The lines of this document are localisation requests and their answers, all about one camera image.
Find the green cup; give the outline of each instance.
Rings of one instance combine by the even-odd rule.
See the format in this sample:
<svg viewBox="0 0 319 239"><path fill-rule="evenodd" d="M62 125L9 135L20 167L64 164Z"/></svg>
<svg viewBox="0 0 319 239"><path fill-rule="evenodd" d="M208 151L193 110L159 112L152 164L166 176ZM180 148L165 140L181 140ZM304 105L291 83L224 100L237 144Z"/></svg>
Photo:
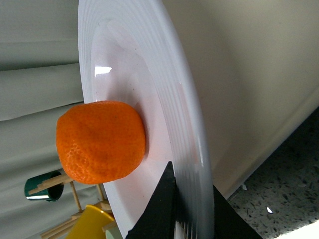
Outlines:
<svg viewBox="0 0 319 239"><path fill-rule="evenodd" d="M37 188L38 184L41 184L43 181L59 176L61 173L59 171L52 171L45 173L34 178L29 178L24 186L24 194L28 200L46 200L48 202L54 202L58 200L63 192L64 185L59 184L53 187L44 189L40 192L29 194L29 191Z"/></svg>

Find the citrus fruit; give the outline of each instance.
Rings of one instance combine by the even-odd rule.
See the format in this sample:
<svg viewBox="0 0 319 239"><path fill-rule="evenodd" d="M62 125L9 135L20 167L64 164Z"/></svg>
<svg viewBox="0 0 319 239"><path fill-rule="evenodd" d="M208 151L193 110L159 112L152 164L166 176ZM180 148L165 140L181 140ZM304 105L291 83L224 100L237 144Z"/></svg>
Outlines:
<svg viewBox="0 0 319 239"><path fill-rule="evenodd" d="M129 175L141 163L145 144L141 117L123 102L77 105L57 121L62 167L80 183L98 184Z"/></svg>

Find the speckled countertop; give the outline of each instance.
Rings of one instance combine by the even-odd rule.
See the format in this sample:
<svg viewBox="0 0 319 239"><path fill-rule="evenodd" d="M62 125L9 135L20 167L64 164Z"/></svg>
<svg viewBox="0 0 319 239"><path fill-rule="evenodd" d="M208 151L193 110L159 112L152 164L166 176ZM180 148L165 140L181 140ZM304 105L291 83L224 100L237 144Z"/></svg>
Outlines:
<svg viewBox="0 0 319 239"><path fill-rule="evenodd" d="M319 108L228 202L264 239L319 219Z"/></svg>

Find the wooden stick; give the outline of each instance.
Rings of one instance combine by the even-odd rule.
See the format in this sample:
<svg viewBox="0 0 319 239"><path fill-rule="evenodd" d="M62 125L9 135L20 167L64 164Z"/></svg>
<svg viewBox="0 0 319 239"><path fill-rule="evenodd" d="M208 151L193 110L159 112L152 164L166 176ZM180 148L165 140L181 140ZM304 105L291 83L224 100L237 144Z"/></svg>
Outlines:
<svg viewBox="0 0 319 239"><path fill-rule="evenodd" d="M66 183L69 183L73 181L72 178L70 178L68 175L66 174L62 174L62 175L59 175L59 176L56 176L54 178L50 178L50 179L47 179L45 181L43 181L42 183L38 184L37 188L35 189L32 189L29 191L29 194L34 194L34 193L38 193L42 190L45 190L47 188L51 188L55 185L58 185L58 184L66 184Z"/></svg>
<svg viewBox="0 0 319 239"><path fill-rule="evenodd" d="M72 230L72 227L73 227L73 226L74 226L74 225L70 225L69 227L67 227L67 228L65 228L65 229L63 229L63 230L61 230L61 231L59 231L57 234L50 236L48 239L57 239L57 238L59 238L60 236L66 234L66 233L68 233L68 232L70 232L70 231Z"/></svg>
<svg viewBox="0 0 319 239"><path fill-rule="evenodd" d="M117 223L116 223L116 221L114 220L114 221L112 221L111 223L109 223L109 224L105 225L104 227L102 227L102 231L103 231L103 232L106 232L106 230L111 229L111 228L114 228L114 227L116 227L116 226L117 226Z"/></svg>
<svg viewBox="0 0 319 239"><path fill-rule="evenodd" d="M34 193L38 193L38 192L41 192L42 190L47 189L47 188L49 188L49 187L44 187L44 186L39 187L38 186L37 188L30 190L29 194L31 195Z"/></svg>
<svg viewBox="0 0 319 239"><path fill-rule="evenodd" d="M75 213L71 216L72 219L77 219L82 215L82 213Z"/></svg>
<svg viewBox="0 0 319 239"><path fill-rule="evenodd" d="M56 177L53 177L53 178L44 180L44 181L42 182L42 185L43 185L43 186L53 187L53 186L55 186L55 185L58 185L58 184L63 183L65 180L68 180L68 179L70 179L70 177L69 177L67 174L61 174L61 175L58 175L58 176L56 176Z"/></svg>
<svg viewBox="0 0 319 239"><path fill-rule="evenodd" d="M112 208L109 204L109 201L107 201L107 200L98 202L98 203L94 204L94 206L102 209L106 213L112 213Z"/></svg>
<svg viewBox="0 0 319 239"><path fill-rule="evenodd" d="M71 219L51 228L50 230L43 232L40 236L42 239L49 238L50 236L56 234L57 232L69 227L70 225L73 225L75 222L76 222L76 220L71 218Z"/></svg>
<svg viewBox="0 0 319 239"><path fill-rule="evenodd" d="M104 201L105 198L104 198L104 194L103 194L103 192L102 192L101 185L100 185L100 184L97 184L96 186L97 186L98 191L99 191L99 194L100 194L100 196L101 196L101 201Z"/></svg>
<svg viewBox="0 0 319 239"><path fill-rule="evenodd" d="M78 206L79 212L82 212L81 204L80 204L78 195L76 193L73 181L70 182L70 185L71 185L71 188L72 188L72 193L73 193L73 197L74 197L75 203Z"/></svg>

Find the white plate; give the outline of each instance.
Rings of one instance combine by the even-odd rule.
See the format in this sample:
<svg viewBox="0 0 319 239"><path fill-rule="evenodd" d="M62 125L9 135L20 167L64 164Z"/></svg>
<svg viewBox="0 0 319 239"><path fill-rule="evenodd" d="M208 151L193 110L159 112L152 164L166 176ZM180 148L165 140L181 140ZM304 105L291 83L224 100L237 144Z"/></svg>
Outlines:
<svg viewBox="0 0 319 239"><path fill-rule="evenodd" d="M212 238L213 187L202 116L162 3L81 0L78 38L84 101L126 102L140 113L147 132L141 165L104 184L122 236L143 213L166 163L173 161L185 203L177 212L184 213L182 226L198 238ZM176 238L182 237L179 231Z"/></svg>

